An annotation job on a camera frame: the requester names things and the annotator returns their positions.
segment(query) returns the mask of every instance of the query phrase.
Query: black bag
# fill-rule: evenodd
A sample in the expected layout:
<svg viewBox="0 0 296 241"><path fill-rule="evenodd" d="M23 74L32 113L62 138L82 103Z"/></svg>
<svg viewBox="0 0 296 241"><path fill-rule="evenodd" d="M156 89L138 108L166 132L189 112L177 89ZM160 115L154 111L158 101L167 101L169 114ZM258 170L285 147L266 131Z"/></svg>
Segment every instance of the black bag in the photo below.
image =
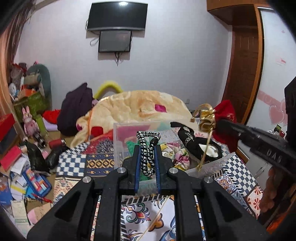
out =
<svg viewBox="0 0 296 241"><path fill-rule="evenodd" d="M45 159L46 164L49 169L54 169L59 163L59 156L64 151L68 150L67 146L57 146L52 149L48 157Z"/></svg>
<svg viewBox="0 0 296 241"><path fill-rule="evenodd" d="M192 154L196 159L201 160L204 151L201 149L199 144L206 145L207 144L207 138L201 138L201 137L195 137L194 131L179 123L179 122L171 122L171 127L180 127L180 130L178 131L178 136L182 143L184 144L185 148L188 150L190 154ZM218 150L218 156L217 157L211 157L208 155L205 155L205 163L218 160L222 158L222 149L221 147L214 142L213 140L210 140L209 145L214 146Z"/></svg>
<svg viewBox="0 0 296 241"><path fill-rule="evenodd" d="M49 175L49 168L39 148L28 141L25 141L23 144L27 147L31 170L37 173Z"/></svg>

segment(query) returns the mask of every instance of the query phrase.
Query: wooden cabinet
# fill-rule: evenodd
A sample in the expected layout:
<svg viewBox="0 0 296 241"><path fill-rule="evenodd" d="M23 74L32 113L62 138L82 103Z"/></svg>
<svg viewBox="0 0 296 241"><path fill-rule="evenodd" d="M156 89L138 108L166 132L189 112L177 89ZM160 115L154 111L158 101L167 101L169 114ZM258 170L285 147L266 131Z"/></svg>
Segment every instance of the wooden cabinet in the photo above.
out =
<svg viewBox="0 0 296 241"><path fill-rule="evenodd" d="M262 69L262 23L257 5L266 0L207 0L207 10L232 25L232 50L223 100L229 99L237 121L248 121Z"/></svg>
<svg viewBox="0 0 296 241"><path fill-rule="evenodd" d="M267 4L266 0L207 0L207 10L242 4Z"/></svg>

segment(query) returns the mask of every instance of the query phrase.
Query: human hand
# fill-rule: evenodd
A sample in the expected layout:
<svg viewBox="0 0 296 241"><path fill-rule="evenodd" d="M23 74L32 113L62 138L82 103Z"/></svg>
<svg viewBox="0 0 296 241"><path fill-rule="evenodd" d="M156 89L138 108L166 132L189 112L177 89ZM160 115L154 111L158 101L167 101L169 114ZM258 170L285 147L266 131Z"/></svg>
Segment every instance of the human hand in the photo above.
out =
<svg viewBox="0 0 296 241"><path fill-rule="evenodd" d="M276 197L276 185L275 185L275 175L277 169L272 167L268 171L269 178L266 181L266 187L263 191L263 196L261 198L259 207L261 212L267 212L269 209L273 208L274 201L273 199Z"/></svg>

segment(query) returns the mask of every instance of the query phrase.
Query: beige blanket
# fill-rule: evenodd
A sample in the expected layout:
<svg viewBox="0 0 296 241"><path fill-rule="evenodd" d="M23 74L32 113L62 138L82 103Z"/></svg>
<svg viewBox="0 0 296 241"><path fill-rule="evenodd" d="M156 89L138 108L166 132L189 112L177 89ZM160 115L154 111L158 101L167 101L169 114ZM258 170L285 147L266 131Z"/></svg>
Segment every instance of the beige blanket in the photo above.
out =
<svg viewBox="0 0 296 241"><path fill-rule="evenodd" d="M191 117L184 102L170 94L158 91L123 92L101 99L92 110L77 120L76 125L80 125L82 130L76 134L70 147L87 141L92 127L101 126L106 133L113 129L114 123L180 120L198 130L197 123L189 121Z"/></svg>

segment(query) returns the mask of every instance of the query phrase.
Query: bed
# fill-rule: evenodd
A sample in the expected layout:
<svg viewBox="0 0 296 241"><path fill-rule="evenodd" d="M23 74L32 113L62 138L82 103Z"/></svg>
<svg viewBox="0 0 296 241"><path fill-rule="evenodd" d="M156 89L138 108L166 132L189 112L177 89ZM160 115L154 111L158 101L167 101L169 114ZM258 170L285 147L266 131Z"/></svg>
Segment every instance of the bed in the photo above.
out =
<svg viewBox="0 0 296 241"><path fill-rule="evenodd" d="M146 121L152 118L154 120L176 120L182 117L182 119L188 120L183 124L194 129L195 136L207 137L206 133L199 131L196 123L189 121L191 114L178 98L158 91L133 92L124 92L102 100L86 116L77 121L82 130L74 138L71 144L73 147L62 153L59 158L54 184L54 204L63 198L83 176L99 178L106 176L114 169L114 153L110 146L110 140L102 138L99 141L98 139L87 141L92 126L102 126L104 133L106 133L112 130L114 123L123 118L129 121ZM242 160L235 153L229 153L226 145L218 144L221 146L222 155L227 156L228 160L223 168L213 174L212 177L250 215L258 218L262 189ZM176 225L175 214L172 212L174 210L173 201L174 196L161 196L159 194L123 198L121 203L121 239L132 241L174 240L176 238ZM195 198L195 201L203 231L198 200ZM94 238L99 202L100 197L91 240Z"/></svg>

